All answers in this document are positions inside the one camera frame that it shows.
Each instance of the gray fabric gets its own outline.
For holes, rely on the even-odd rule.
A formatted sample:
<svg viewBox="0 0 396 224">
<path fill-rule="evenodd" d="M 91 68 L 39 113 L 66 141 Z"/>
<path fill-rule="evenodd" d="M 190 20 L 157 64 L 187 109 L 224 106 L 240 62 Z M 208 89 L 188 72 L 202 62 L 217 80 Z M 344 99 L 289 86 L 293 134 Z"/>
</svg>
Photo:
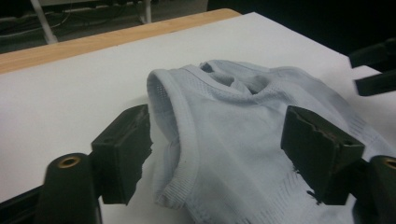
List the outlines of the gray fabric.
<svg viewBox="0 0 396 224">
<path fill-rule="evenodd" d="M 316 205 L 280 149 L 288 105 L 315 111 L 366 145 L 394 151 L 321 81 L 294 67 L 210 61 L 155 70 L 148 96 L 170 144 L 157 162 L 156 203 L 197 223 L 352 223 L 351 206 Z"/>
</svg>

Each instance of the clothing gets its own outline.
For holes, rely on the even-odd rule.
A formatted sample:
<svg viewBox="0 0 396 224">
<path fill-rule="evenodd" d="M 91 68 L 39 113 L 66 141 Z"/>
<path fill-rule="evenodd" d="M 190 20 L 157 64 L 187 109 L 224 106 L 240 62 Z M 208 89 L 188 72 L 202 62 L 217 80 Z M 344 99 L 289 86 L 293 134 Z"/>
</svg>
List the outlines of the clothing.
<svg viewBox="0 0 396 224">
<path fill-rule="evenodd" d="M 210 61 L 155 70 L 148 97 L 169 146 L 156 203 L 187 206 L 197 223 L 352 223 L 352 203 L 316 205 L 280 139 L 288 105 L 316 112 L 366 145 L 393 149 L 335 91 L 294 67 Z"/>
</svg>

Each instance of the wooden strip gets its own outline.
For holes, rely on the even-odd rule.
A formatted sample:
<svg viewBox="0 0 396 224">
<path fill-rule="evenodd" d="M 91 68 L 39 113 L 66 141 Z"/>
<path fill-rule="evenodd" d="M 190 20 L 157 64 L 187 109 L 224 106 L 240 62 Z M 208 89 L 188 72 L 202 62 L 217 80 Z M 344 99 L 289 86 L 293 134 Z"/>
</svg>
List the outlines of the wooden strip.
<svg viewBox="0 0 396 224">
<path fill-rule="evenodd" d="M 57 44 L 0 54 L 0 74 L 58 61 L 139 39 L 168 34 L 214 21 L 226 20 L 239 15 L 239 13 L 230 9 L 220 9 L 100 35 L 87 36 Z"/>
</svg>

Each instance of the dark floor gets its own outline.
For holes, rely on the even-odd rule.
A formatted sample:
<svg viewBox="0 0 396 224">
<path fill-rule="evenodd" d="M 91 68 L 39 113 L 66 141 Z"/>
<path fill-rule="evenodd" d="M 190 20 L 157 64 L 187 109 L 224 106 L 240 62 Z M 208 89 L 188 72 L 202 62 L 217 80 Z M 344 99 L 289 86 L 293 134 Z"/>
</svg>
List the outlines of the dark floor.
<svg viewBox="0 0 396 224">
<path fill-rule="evenodd" d="M 162 0 L 151 6 L 152 21 L 164 21 L 206 11 L 207 0 Z M 99 6 L 96 9 L 75 8 L 51 12 L 46 18 L 58 41 L 141 25 L 142 4 Z M 43 31 L 36 16 L 0 21 L 0 53 L 46 45 Z"/>
</svg>

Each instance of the folded garment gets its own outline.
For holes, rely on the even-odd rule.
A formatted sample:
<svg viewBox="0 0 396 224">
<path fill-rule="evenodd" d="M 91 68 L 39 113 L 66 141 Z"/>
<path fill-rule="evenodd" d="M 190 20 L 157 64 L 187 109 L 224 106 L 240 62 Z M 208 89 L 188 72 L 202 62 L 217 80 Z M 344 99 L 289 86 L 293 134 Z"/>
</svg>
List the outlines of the folded garment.
<svg viewBox="0 0 396 224">
<path fill-rule="evenodd" d="M 156 165 L 155 202 L 186 206 L 197 223 L 353 223 L 353 199 L 316 204 L 280 148 L 288 105 L 363 142 L 366 159 L 395 154 L 341 96 L 295 67 L 210 61 L 155 70 L 148 97 L 169 140 Z"/>
</svg>

